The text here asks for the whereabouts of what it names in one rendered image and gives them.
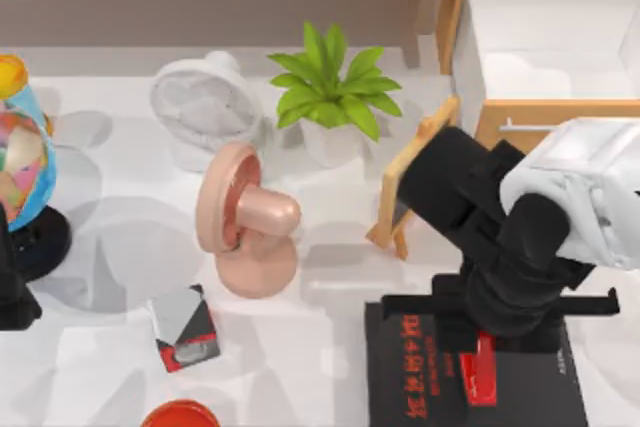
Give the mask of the black and red book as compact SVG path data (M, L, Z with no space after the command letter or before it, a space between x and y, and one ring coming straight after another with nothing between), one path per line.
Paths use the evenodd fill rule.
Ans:
M469 403L461 357L439 348L429 316L364 311L369 427L589 427L564 328L557 352L497 351L493 405Z

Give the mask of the pale wooden drawer front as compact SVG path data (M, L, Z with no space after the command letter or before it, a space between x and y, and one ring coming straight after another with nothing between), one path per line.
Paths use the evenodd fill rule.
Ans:
M506 140L524 153L530 152L548 132L500 132L507 117L515 124L561 124L576 117L640 117L640 100L555 99L487 100L480 113L475 139L493 148Z

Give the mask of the pink desk fan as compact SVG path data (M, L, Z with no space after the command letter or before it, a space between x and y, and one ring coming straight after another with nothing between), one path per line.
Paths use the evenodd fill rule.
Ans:
M300 205L261 181L254 146L229 142L210 162L195 210L199 246L214 256L221 283L248 299L278 294L298 266L292 234L301 221Z

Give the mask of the red and black small box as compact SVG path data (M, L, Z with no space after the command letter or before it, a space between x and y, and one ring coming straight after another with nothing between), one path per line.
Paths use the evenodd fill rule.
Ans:
M200 284L152 298L147 308L156 348L168 373L220 355L217 329Z

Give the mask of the green plant in white pot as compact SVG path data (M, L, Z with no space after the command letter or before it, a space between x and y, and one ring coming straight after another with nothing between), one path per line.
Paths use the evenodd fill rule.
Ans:
M309 155L327 168L356 157L362 141L380 140L376 112L403 116L390 96L401 85L378 66L385 48L366 47L347 60L347 47L339 25L322 33L306 21L302 51L268 56L284 70L270 80L283 90L276 106L277 127L298 125Z

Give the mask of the red bowl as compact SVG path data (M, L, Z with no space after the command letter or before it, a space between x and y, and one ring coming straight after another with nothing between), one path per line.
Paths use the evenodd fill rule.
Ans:
M221 427L203 404L189 399L165 402L152 410L140 427Z

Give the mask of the white desk fan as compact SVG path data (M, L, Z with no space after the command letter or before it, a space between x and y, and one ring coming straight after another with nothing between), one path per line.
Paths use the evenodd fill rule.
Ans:
M232 141L247 142L262 154L266 122L259 98L227 51L170 62L156 73L149 102L171 134L176 164L203 172L214 155Z

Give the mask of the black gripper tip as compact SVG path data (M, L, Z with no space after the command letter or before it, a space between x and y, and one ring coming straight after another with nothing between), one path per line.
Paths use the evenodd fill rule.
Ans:
M42 309L15 269L15 254L0 203L0 332L24 331L42 316Z

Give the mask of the colourful globe on black stand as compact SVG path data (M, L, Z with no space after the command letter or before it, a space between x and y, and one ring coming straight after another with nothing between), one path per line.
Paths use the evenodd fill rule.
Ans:
M0 54L0 225L27 282L54 271L72 243L68 219L49 205L57 181L52 132L23 60Z

